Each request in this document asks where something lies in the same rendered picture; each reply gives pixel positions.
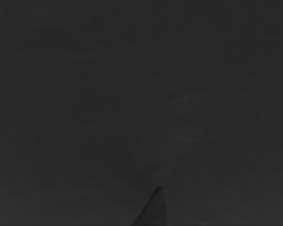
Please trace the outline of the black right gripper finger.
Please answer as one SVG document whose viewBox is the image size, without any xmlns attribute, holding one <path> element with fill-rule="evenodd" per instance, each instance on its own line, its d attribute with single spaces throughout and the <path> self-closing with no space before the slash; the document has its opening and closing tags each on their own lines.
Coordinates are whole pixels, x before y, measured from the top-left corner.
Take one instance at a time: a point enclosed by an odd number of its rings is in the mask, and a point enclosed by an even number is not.
<svg viewBox="0 0 283 226">
<path fill-rule="evenodd" d="M 157 186 L 131 226 L 167 226 L 166 198 L 163 186 Z"/>
</svg>

